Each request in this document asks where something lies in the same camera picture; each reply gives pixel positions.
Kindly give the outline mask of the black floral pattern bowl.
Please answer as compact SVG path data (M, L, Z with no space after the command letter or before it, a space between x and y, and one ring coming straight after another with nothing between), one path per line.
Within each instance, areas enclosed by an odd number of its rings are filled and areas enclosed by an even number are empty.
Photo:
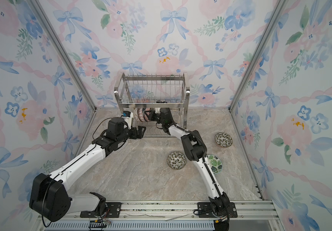
M146 122L150 122L149 115L150 115L150 108L144 108L143 110L143 118Z

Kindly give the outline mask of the red diamond pattern bowl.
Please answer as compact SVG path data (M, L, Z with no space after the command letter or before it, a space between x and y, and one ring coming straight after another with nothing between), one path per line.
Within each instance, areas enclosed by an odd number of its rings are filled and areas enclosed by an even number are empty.
M138 114L138 119L140 122L144 122L144 114L143 114L143 108L138 108L137 109L137 114Z

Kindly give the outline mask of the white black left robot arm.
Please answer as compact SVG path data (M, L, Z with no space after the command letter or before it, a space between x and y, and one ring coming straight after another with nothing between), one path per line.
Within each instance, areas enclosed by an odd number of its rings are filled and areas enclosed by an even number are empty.
M69 195L71 186L92 166L119 150L127 140L144 137L146 127L131 125L129 117L113 117L87 149L56 171L39 174L33 180L29 207L51 222L66 214L89 212L103 217L108 207L106 198L96 192Z

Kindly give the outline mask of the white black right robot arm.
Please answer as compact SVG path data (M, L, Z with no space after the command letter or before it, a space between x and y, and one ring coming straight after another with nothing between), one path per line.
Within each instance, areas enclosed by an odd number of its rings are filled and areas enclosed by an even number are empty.
M212 171L212 166L207 160L207 147L200 133L197 130L190 131L179 126L174 121L169 108L160 108L158 111L146 110L144 114L150 121L160 124L165 133L181 141L186 158L197 168L207 188L211 206L209 212L217 218L214 221L215 230L228 231L230 218L237 217L235 204L230 201Z

